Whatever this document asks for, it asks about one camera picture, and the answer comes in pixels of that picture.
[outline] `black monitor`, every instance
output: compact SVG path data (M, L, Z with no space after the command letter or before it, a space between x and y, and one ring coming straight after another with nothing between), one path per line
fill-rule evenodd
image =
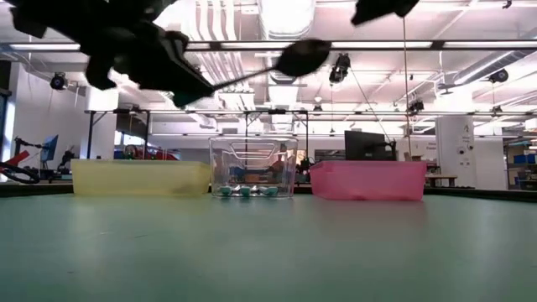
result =
M345 131L346 160L397 160L394 154L394 143L386 143L383 134Z

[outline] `fluorescent light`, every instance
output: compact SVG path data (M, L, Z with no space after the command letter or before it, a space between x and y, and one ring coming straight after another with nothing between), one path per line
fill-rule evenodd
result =
M273 42L273 41L264 41L264 42L222 42L222 49L284 49L287 46L291 45L293 41L290 42Z
M419 112L419 116L465 116L470 112Z
M75 43L27 43L9 44L9 47L17 51L78 51L81 47Z
M152 133L151 136L158 137L214 137L220 133Z
M188 50L209 50L211 45L209 43L189 42L186 48Z
M358 115L369 115L369 116L405 116L406 112L378 112L378 111L363 111L363 112L355 112Z
M254 58L279 58L281 56L281 52L279 51L269 51L269 52L259 52L253 54Z
M151 114L186 114L182 110L152 110Z
M451 41L444 48L516 48L537 47L537 41Z
M408 48L429 48L432 45L432 41L407 41L406 47ZM344 42L332 42L332 47L342 49L360 49L360 48L372 48L372 49L402 49L404 48L404 41L344 41Z
M209 111L209 110L196 110L196 113L198 114L243 114L242 111L226 111L226 110L217 110L217 111Z

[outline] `camera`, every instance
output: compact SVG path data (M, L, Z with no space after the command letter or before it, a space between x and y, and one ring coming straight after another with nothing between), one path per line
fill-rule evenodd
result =
M341 83L347 77L350 68L351 58L349 58L349 54L339 54L328 80L331 84Z
M504 83L509 79L509 73L505 70L498 70L488 77L491 83Z
M50 88L63 91L67 89L67 79L64 72L55 72L52 80L50 80Z

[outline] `pole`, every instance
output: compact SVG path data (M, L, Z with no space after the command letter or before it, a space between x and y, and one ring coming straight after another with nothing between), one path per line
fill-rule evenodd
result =
M91 158L91 137L93 136L93 119L95 118L95 112L90 112L90 132L87 135L87 152L86 159Z
M145 120L145 134L143 136L143 159L146 159L148 153L148 138L149 138L149 123L151 121L151 112L147 111L147 119Z
M245 148L244 152L246 152L245 153L246 159L244 161L244 165L246 166L245 170L248 171L248 114L249 113L245 112L244 114L246 115L246 117L244 118L244 120L246 121L246 131L245 131L245 142L246 143L244 144L244 148Z
M310 162L310 114L305 114L305 159Z

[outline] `yellow bin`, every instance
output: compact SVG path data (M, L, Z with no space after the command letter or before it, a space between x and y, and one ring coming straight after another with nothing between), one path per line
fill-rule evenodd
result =
M71 169L77 195L203 195L211 181L198 162L74 159Z

